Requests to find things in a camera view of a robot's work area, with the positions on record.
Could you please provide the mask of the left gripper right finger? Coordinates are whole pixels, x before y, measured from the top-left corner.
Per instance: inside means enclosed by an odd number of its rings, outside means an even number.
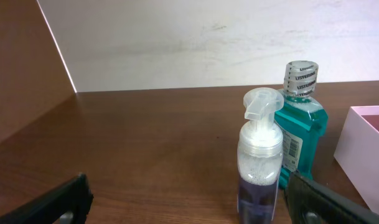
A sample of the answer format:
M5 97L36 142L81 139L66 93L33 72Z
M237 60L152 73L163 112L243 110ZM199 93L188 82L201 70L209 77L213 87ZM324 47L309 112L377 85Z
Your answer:
M354 223L379 224L379 215L336 192L292 172L284 189L291 221L296 224Z

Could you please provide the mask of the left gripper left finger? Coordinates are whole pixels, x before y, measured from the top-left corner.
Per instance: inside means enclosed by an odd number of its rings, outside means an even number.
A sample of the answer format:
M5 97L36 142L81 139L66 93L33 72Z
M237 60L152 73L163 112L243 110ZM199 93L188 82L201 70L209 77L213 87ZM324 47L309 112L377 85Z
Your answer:
M0 223L54 223L71 213L70 223L85 223L93 194L84 173L0 216Z

